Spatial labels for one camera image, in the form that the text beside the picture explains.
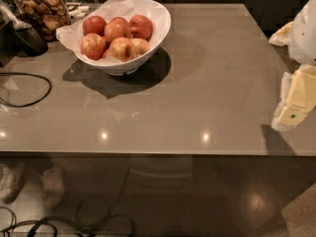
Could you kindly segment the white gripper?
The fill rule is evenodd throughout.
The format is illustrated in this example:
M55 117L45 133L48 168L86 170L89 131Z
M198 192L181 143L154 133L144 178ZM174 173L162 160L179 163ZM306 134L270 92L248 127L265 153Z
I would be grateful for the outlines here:
M275 46L288 45L291 59L302 64L293 73L285 72L280 84L280 102L272 128L288 131L299 126L316 107L316 0L309 0L302 10L269 38Z

